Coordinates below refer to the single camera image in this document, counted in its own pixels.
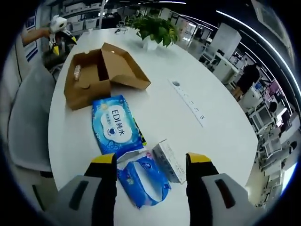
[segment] cardboard box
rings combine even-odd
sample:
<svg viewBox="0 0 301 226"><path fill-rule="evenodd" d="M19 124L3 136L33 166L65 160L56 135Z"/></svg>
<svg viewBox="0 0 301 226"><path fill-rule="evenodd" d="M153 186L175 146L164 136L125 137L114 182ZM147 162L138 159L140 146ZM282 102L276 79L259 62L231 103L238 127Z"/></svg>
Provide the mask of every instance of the cardboard box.
<svg viewBox="0 0 301 226"><path fill-rule="evenodd" d="M74 69L81 66L80 78L74 80ZM111 96L111 83L146 89L150 80L139 65L123 49L104 43L101 49L79 53L71 60L64 94L72 110L87 107L93 100Z"/></svg>
<svg viewBox="0 0 301 226"><path fill-rule="evenodd" d="M174 152L166 139L153 148L153 153L170 182L183 184L186 181L186 173L176 160Z"/></svg>

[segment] shelf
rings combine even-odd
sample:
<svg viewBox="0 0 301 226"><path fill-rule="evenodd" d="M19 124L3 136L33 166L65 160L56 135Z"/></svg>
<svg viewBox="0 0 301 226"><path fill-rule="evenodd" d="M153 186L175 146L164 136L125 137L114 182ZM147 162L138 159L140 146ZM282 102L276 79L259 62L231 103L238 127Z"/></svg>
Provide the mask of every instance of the shelf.
<svg viewBox="0 0 301 226"><path fill-rule="evenodd" d="M60 16L64 17L64 18L68 18L68 17L72 17L72 16L81 15L84 13L100 12L100 10L101 10L101 7L81 8L81 10L76 10L76 11L69 12L69 13L63 13Z"/></svg>

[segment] white table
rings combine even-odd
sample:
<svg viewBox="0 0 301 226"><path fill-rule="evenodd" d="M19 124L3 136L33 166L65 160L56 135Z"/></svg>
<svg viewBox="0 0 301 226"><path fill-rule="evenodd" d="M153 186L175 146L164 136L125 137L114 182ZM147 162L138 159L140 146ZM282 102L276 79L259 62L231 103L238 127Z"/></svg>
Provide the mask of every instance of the white table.
<svg viewBox="0 0 301 226"><path fill-rule="evenodd" d="M142 49L135 32L114 34L115 29L84 33L59 75L49 116L49 156L56 186L61 189L74 176L83 175L90 161L100 155L91 124L91 107L72 111L63 94L67 70L74 54L100 48L104 42L127 50L151 85L146 90L118 88L149 148L168 139L176 158L185 167L185 154L207 155L221 173L227 173L242 186L246 185L255 158L257 138L239 104L220 81L199 61L177 45ZM193 113L168 82L177 78L193 97L206 117L201 127ZM184 185L171 184L166 199L154 207L136 209L120 182L117 182L114 220L116 226L182 225L188 226L190 213Z"/></svg>

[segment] white robot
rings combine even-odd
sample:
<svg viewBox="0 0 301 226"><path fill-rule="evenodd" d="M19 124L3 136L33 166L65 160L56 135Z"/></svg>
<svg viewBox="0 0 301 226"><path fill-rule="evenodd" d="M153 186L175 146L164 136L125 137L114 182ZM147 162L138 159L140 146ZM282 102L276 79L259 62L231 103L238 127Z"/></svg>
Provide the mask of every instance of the white robot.
<svg viewBox="0 0 301 226"><path fill-rule="evenodd" d="M59 15L55 15L50 21L50 40L49 46L50 49L57 55L59 55L58 44L56 42L56 35L63 37L66 41L70 41L76 44L76 39L72 36L71 32L67 29L67 19L60 17Z"/></svg>

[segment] box lid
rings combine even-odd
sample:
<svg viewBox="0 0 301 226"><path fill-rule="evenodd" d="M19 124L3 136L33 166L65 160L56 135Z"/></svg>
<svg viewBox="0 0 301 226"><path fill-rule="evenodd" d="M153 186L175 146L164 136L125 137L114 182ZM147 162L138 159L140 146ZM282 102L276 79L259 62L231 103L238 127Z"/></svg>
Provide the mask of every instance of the box lid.
<svg viewBox="0 0 301 226"><path fill-rule="evenodd" d="M108 43L104 43L101 50L110 81L138 89L150 85L150 80L128 52Z"/></svg>

